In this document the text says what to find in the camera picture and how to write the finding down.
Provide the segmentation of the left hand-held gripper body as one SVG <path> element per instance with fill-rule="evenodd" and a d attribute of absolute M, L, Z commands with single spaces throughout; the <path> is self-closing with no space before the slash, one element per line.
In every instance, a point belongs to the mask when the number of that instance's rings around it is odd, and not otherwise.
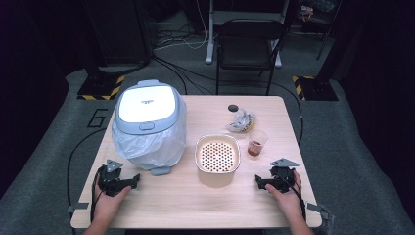
<path fill-rule="evenodd" d="M 121 163 L 113 160 L 107 160 L 107 163 L 103 164 L 98 169 L 98 185 L 102 191 L 111 197 L 117 195 L 126 186 L 131 185 L 130 179 L 121 180 L 119 178 L 121 174 L 121 167 Z"/>

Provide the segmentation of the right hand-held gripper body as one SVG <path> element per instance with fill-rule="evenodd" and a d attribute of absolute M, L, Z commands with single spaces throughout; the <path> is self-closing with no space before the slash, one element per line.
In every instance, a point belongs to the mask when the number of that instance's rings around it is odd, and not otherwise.
<path fill-rule="evenodd" d="M 295 166 L 299 166 L 299 164 L 285 158 L 271 162 L 270 164 L 272 165 L 270 169 L 270 173 L 273 176 L 272 185 L 281 193 L 286 193 L 291 189 L 297 192 L 295 188 L 297 183 L 294 168 Z"/>

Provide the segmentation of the white plastic bin bag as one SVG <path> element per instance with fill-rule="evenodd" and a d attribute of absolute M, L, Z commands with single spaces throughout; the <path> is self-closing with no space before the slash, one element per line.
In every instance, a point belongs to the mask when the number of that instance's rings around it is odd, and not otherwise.
<path fill-rule="evenodd" d="M 146 135 L 121 131 L 113 121 L 112 137 L 115 151 L 133 164 L 151 170 L 176 165 L 187 144 L 187 109 L 179 112 L 177 122 L 169 129 Z"/>

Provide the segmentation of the clear plastic cup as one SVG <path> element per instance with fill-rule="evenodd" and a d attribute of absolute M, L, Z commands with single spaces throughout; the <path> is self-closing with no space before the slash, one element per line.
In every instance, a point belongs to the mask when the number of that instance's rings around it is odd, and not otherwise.
<path fill-rule="evenodd" d="M 267 141 L 268 135 L 264 131 L 252 130 L 249 134 L 248 153 L 253 157 L 258 156 Z"/>

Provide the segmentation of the beige container with perforated strainer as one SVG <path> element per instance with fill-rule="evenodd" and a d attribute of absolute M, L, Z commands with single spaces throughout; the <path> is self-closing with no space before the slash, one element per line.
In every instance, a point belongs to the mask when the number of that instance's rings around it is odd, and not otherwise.
<path fill-rule="evenodd" d="M 196 143 L 195 163 L 198 177 L 210 188 L 229 185 L 241 162 L 237 140 L 226 134 L 202 136 Z"/>

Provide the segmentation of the white and grey pedal bin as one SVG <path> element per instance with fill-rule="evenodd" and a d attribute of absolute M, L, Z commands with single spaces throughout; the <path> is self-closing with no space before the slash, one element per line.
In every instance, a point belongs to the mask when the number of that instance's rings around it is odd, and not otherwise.
<path fill-rule="evenodd" d="M 179 112 L 187 105 L 178 91 L 156 79 L 143 80 L 126 89 L 115 106 L 115 119 L 121 131 L 133 135 L 158 133 L 171 128 Z M 164 175 L 172 167 L 149 170 L 153 175 Z"/>

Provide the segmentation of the person's left hand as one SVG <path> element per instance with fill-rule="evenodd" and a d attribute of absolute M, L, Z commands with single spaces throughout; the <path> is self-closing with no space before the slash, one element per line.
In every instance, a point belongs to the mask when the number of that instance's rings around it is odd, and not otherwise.
<path fill-rule="evenodd" d="M 94 210 L 94 222 L 99 224 L 109 225 L 115 218 L 119 206 L 122 201 L 131 191 L 131 187 L 127 186 L 123 188 L 117 195 L 108 196 L 98 186 L 95 187 L 96 199 Z"/>

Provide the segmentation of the person's right hand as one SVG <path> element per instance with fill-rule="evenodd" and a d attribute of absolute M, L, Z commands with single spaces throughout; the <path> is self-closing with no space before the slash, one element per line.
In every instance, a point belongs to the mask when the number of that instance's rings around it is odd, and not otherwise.
<path fill-rule="evenodd" d="M 286 193 L 281 193 L 275 187 L 269 184 L 265 186 L 266 190 L 275 198 L 278 208 L 285 217 L 288 213 L 293 212 L 300 212 L 302 215 L 302 209 L 299 198 L 299 195 L 301 193 L 301 179 L 300 175 L 295 170 L 294 175 L 296 177 L 297 185 L 295 186 L 295 188 L 297 189 L 297 192 L 295 192 L 292 189 Z"/>

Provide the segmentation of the grey tape strip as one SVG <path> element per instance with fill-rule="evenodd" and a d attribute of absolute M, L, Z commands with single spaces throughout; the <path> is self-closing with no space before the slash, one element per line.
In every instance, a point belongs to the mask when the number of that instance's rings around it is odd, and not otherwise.
<path fill-rule="evenodd" d="M 75 203 L 75 204 L 68 204 L 66 208 L 66 212 L 74 213 L 76 210 L 86 210 L 88 208 L 88 203 Z"/>
<path fill-rule="evenodd" d="M 319 205 L 314 205 L 310 202 L 307 202 L 306 203 L 306 208 L 310 211 L 318 213 L 325 220 L 330 219 L 330 214 L 323 207 L 321 207 Z"/>

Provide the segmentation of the black stand with striped base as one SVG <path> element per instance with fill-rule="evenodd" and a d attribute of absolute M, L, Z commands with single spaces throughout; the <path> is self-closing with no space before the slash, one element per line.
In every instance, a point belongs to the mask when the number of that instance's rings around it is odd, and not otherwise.
<path fill-rule="evenodd" d="M 76 27 L 77 54 L 86 78 L 77 95 L 85 100 L 112 100 L 124 80 L 121 71 L 103 71 L 99 67 L 99 41 L 85 0 L 76 0 L 80 20 Z"/>
<path fill-rule="evenodd" d="M 343 0 L 303 0 L 297 9 L 297 18 L 302 20 L 306 32 L 323 34 L 316 60 L 321 58 L 342 4 Z M 338 100 L 323 69 L 316 76 L 293 76 L 293 82 L 300 100 Z"/>

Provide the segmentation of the black folding chair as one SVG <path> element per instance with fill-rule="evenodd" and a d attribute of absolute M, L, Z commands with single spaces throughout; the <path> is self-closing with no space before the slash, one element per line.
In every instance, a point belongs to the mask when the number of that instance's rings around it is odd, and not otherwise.
<path fill-rule="evenodd" d="M 222 24 L 217 36 L 215 92 L 219 94 L 220 71 L 269 72 L 268 95 L 279 46 L 286 27 L 276 20 L 232 19 Z"/>

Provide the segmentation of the black cabinet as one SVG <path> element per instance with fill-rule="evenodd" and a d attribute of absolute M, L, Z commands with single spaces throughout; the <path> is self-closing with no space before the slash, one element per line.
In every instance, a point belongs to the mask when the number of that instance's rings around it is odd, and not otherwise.
<path fill-rule="evenodd" d="M 145 0 L 89 0 L 91 17 L 107 65 L 147 65 L 152 56 Z"/>

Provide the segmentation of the white metal desk frame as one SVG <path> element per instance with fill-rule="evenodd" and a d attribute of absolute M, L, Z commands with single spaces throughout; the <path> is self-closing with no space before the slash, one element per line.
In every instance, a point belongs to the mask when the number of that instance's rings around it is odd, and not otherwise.
<path fill-rule="evenodd" d="M 221 26 L 228 20 L 232 19 L 259 19 L 259 20 L 275 20 L 284 23 L 287 20 L 289 7 L 294 0 L 272 0 L 269 7 L 260 10 L 256 6 L 253 10 L 231 11 L 216 10 L 215 2 L 219 0 L 208 0 L 208 30 L 207 30 L 207 51 L 205 62 L 210 65 L 213 61 L 214 54 L 214 27 Z"/>

